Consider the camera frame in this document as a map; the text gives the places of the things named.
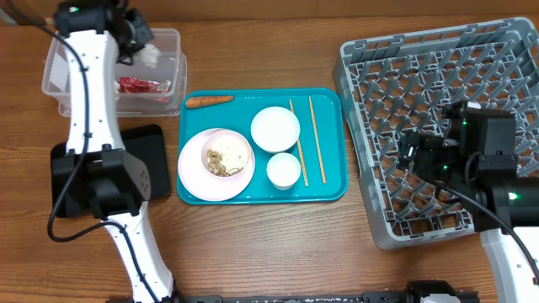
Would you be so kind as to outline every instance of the carrot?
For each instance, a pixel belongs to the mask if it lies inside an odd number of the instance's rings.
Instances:
[[[191,97],[185,101],[188,109],[199,109],[201,107],[223,104],[234,100],[234,96],[199,96]]]

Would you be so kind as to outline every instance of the white cup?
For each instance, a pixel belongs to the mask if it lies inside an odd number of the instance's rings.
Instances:
[[[290,189],[302,175],[302,165],[296,157],[282,152],[268,161],[266,168],[271,183],[280,190]]]

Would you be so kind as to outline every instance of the teal tray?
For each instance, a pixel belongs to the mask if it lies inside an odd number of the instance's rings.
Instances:
[[[185,143],[203,130],[225,128],[235,130],[247,138],[256,159],[253,179],[248,187],[236,197],[222,202],[208,202],[193,196],[176,173],[178,196],[192,205],[238,205],[269,203],[329,202],[343,196],[348,188],[346,152],[344,149],[344,125],[339,97],[327,88],[208,90],[191,93],[185,99],[196,96],[232,95],[235,99],[225,104],[202,109],[187,109],[182,104],[179,122],[179,151]],[[309,96],[316,115],[318,140],[322,153],[326,183],[318,164],[317,147],[312,129]],[[276,189],[266,175],[266,165],[273,156],[260,149],[251,137],[251,121],[262,109],[280,106],[290,109],[290,101],[300,121],[303,159],[309,186],[305,187],[303,176],[288,190]],[[288,152],[299,160],[297,144]]]

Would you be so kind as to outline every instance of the wooden table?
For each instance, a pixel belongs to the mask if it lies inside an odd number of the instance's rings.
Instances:
[[[348,40],[468,24],[504,15],[305,19],[152,24],[173,27],[189,63],[188,91],[211,88],[334,88],[331,72]],[[539,24],[539,15],[527,16]],[[0,28],[0,301],[100,302],[131,286],[105,231],[69,243],[46,235],[51,211],[49,151],[67,139],[68,119],[41,90],[51,38]],[[179,118],[120,119],[122,129],[157,123],[175,180]],[[346,131],[350,186],[338,202],[204,206],[176,193],[150,204],[165,263],[186,295],[359,294],[400,290],[409,280],[445,279],[495,302],[479,236],[394,251],[371,238]],[[58,220],[72,234],[95,220]]]

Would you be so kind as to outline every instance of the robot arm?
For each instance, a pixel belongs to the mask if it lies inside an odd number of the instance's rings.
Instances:
[[[158,302],[178,302],[173,275],[161,258],[148,219],[147,201],[152,189],[147,167],[125,150],[116,118],[115,63],[130,58],[152,35],[136,11],[119,10],[117,1],[73,1],[61,3],[55,14],[55,26],[83,61],[89,86],[91,137],[87,163],[79,173],[84,185],[72,189],[67,199],[75,199],[102,221],[112,221],[125,228],[133,252],[119,228],[106,226],[129,274],[135,302],[155,302],[150,291]],[[67,155],[55,163],[53,178],[63,168],[68,169],[69,162],[76,161],[84,144],[87,109],[83,79],[70,51],[67,59],[72,75],[71,127]],[[132,253],[146,284],[137,274]]]
[[[539,178],[517,177],[515,117],[495,109],[467,107],[462,102],[446,105],[444,116],[451,120],[446,137],[405,134],[399,142],[398,168],[411,168],[423,180],[437,186],[441,181],[461,193],[462,197],[446,203],[460,202],[472,213],[475,231],[481,233],[494,272],[499,301],[536,301],[539,285],[531,266],[536,266],[539,258]],[[495,214],[499,222],[484,209]],[[522,240],[531,260],[502,232],[502,224]]]

